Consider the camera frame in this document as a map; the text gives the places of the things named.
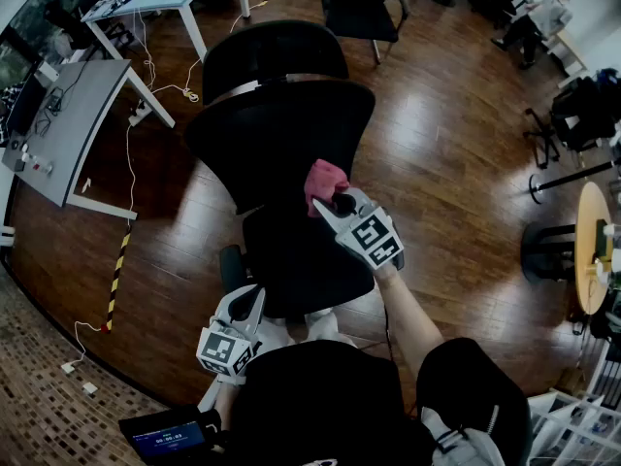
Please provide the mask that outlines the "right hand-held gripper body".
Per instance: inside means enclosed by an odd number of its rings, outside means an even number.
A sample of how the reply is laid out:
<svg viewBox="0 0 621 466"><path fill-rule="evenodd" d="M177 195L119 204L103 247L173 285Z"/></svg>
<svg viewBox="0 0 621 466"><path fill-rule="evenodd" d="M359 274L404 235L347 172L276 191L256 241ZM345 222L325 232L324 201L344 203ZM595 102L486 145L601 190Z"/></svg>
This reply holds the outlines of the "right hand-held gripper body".
<svg viewBox="0 0 621 466"><path fill-rule="evenodd" d="M362 259L374 272L392 263L397 270L405 265L404 245L387 210L359 188L344 191L356 199L356 215L340 215L343 230L337 241Z"/></svg>

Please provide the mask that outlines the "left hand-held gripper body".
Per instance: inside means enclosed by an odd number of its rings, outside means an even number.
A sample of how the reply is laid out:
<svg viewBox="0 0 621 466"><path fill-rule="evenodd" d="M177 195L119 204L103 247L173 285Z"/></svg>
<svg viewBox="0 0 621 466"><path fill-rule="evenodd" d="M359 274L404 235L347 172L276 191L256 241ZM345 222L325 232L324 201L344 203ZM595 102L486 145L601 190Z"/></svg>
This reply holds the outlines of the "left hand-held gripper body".
<svg viewBox="0 0 621 466"><path fill-rule="evenodd" d="M245 367L258 354L262 342L250 329L238 329L215 316L202 329L196 357L204 369L222 383L243 385Z"/></svg>

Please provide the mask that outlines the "pink cloth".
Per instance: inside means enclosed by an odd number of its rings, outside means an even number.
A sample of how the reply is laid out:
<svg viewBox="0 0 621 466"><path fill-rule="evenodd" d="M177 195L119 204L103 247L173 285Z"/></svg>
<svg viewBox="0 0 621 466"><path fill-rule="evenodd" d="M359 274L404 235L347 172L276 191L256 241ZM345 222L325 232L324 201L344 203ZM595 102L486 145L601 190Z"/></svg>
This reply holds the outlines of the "pink cloth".
<svg viewBox="0 0 621 466"><path fill-rule="evenodd" d="M342 193L348 188L347 175L341 168L326 160L317 159L312 164L304 185L308 216L320 217L313 204L314 199L332 205L334 195Z"/></svg>

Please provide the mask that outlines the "grey shoulder bag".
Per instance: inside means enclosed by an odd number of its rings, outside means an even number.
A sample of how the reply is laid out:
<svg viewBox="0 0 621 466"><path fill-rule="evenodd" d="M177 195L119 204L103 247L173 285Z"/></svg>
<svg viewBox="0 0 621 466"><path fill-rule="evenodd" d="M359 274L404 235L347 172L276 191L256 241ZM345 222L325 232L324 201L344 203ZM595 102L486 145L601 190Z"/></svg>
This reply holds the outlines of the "grey shoulder bag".
<svg viewBox="0 0 621 466"><path fill-rule="evenodd" d="M451 430L430 408L423 407L420 418L435 442L432 466L506 466L488 433L472 428Z"/></svg>

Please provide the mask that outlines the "black chair seat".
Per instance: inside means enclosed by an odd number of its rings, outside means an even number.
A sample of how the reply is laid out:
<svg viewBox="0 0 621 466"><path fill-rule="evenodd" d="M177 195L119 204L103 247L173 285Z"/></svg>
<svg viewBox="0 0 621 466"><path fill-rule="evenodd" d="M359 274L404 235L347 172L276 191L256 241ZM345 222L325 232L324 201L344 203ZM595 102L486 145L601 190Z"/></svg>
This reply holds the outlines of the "black chair seat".
<svg viewBox="0 0 621 466"><path fill-rule="evenodd" d="M254 211L243 221L243 235L250 273L266 290L265 316L306 315L375 287L368 267L336 243L322 218L308 216L304 204Z"/></svg>

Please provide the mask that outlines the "person's light trousers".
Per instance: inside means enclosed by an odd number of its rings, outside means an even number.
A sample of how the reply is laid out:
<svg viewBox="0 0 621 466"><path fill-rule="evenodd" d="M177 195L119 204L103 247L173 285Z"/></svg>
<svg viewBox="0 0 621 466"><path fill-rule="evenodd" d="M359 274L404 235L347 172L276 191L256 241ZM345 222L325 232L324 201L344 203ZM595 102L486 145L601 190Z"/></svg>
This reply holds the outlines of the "person's light trousers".
<svg viewBox="0 0 621 466"><path fill-rule="evenodd" d="M315 311L304 315L307 327L305 342L334 341L355 347L354 342L340 332L337 317L332 308ZM261 333L264 338L276 349L296 345L297 342L291 337L284 317L265 317L261 324Z"/></svg>

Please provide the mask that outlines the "black device with blue screen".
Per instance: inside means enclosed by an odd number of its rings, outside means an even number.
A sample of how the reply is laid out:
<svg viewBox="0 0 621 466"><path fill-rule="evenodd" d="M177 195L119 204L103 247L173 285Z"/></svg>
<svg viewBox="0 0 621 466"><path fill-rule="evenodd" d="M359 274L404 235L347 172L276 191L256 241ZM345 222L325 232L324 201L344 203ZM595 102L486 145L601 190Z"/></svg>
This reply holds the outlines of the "black device with blue screen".
<svg viewBox="0 0 621 466"><path fill-rule="evenodd" d="M118 426L147 466L213 466L229 442L218 411L195 405L122 419Z"/></svg>

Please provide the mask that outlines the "person's black shirt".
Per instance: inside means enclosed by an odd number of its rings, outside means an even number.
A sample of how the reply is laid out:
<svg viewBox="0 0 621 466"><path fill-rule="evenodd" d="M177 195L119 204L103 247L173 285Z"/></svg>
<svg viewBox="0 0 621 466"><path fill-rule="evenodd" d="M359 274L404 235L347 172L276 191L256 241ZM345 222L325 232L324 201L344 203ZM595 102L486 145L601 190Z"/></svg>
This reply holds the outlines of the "person's black shirt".
<svg viewBox="0 0 621 466"><path fill-rule="evenodd" d="M448 430L488 433L506 466L526 465L533 442L527 399L475 341L433 349L416 399ZM252 360L230 432L230 466L432 466L439 452L421 418L405 411L396 365L336 341Z"/></svg>

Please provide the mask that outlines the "black mesh chair headrest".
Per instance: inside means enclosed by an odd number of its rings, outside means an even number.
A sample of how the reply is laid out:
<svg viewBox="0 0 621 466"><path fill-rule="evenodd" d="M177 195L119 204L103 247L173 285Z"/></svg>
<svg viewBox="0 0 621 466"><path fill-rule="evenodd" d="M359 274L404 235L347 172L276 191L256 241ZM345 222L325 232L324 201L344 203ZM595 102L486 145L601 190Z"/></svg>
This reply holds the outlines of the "black mesh chair headrest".
<svg viewBox="0 0 621 466"><path fill-rule="evenodd" d="M274 20L229 34L203 61L203 104L247 83L271 83L288 75L346 80L348 67L337 37L305 20Z"/></svg>

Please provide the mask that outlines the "black visitor chair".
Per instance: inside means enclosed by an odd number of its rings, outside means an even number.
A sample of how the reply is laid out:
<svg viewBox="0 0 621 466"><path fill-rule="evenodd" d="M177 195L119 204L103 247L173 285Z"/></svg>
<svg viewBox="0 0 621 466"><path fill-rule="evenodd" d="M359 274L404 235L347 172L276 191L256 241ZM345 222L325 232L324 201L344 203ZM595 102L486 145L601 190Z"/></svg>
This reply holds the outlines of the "black visitor chair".
<svg viewBox="0 0 621 466"><path fill-rule="evenodd" d="M325 25L336 36L366 40L376 64L382 57L378 42L393 46L409 17L407 0L321 0Z"/></svg>

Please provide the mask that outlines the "round wooden table black base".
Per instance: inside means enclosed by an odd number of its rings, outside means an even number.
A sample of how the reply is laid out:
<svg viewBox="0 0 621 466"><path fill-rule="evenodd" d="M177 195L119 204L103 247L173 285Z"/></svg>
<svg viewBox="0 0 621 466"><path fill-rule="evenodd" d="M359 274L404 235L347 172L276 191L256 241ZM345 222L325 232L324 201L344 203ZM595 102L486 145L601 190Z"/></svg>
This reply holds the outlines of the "round wooden table black base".
<svg viewBox="0 0 621 466"><path fill-rule="evenodd" d="M575 223L544 226L533 222L522 235L520 264L526 279L575 284L578 304L590 316L602 306L608 290L613 238L604 193L592 182L580 192Z"/></svg>

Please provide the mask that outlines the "grey desk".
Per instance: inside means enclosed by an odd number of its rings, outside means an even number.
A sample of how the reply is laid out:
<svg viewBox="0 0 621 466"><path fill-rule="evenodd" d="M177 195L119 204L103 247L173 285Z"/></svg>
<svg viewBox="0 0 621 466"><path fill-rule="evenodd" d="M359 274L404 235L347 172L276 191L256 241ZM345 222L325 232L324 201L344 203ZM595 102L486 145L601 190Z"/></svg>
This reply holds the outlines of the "grey desk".
<svg viewBox="0 0 621 466"><path fill-rule="evenodd" d="M43 135L28 133L19 141L27 145L27 160L16 176L59 207L67 204L128 220L131 209L109 205L76 193L82 166L114 100L130 84L140 99L168 127L174 119L149 91L127 59L68 63L61 67L54 85L67 102L43 124Z"/></svg>

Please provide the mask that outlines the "black swivel office chair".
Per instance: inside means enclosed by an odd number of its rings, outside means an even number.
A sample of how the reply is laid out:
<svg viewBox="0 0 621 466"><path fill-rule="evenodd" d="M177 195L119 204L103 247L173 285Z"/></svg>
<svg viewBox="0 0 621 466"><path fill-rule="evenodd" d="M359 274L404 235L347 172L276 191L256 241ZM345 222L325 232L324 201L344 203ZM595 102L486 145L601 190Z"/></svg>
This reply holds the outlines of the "black swivel office chair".
<svg viewBox="0 0 621 466"><path fill-rule="evenodd" d="M599 140L614 137L616 124L621 121L621 71L605 68L593 77L572 81L554 97L547 123L531 108L525 114L538 129L526 131L523 136L537 137L543 142L539 168L545 169L550 161L559 160L557 143L577 153L592 149Z"/></svg>

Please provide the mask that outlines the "black monitor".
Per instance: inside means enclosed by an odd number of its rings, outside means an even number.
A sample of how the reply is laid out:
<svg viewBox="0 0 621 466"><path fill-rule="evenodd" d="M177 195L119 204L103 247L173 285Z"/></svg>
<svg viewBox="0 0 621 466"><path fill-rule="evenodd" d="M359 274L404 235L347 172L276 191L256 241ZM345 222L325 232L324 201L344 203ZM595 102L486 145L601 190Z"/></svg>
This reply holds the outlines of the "black monitor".
<svg viewBox="0 0 621 466"><path fill-rule="evenodd" d="M6 88L2 100L9 110L6 119L8 134L25 135L46 95L46 89L34 74Z"/></svg>

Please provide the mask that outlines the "black stanchion post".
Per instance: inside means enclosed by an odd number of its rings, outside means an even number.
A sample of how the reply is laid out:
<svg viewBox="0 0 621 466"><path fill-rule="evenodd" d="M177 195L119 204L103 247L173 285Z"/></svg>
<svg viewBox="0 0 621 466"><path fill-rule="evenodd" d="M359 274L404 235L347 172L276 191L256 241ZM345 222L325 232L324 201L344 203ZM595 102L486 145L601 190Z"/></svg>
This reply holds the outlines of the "black stanchion post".
<svg viewBox="0 0 621 466"><path fill-rule="evenodd" d="M545 183L536 183L535 182L535 176L532 175L528 181L528 186L529 186L529 193L532 197L532 199L534 200L534 202L538 205L541 204L540 200L538 199L538 195L542 194L543 192L545 192L548 189L557 187L557 186L561 186L567 183L572 183L574 181L583 179L583 178L587 178L590 176L594 176L596 174L599 174L601 172L607 171L609 169L612 168L616 168L616 167L621 167L621 157L617 157L615 159L611 159L605 163L599 164L597 166L593 166L587 169L583 169L581 171L575 172L573 174L570 174L568 176L564 176L562 178L556 179L556 180L552 180L549 182L545 182Z"/></svg>

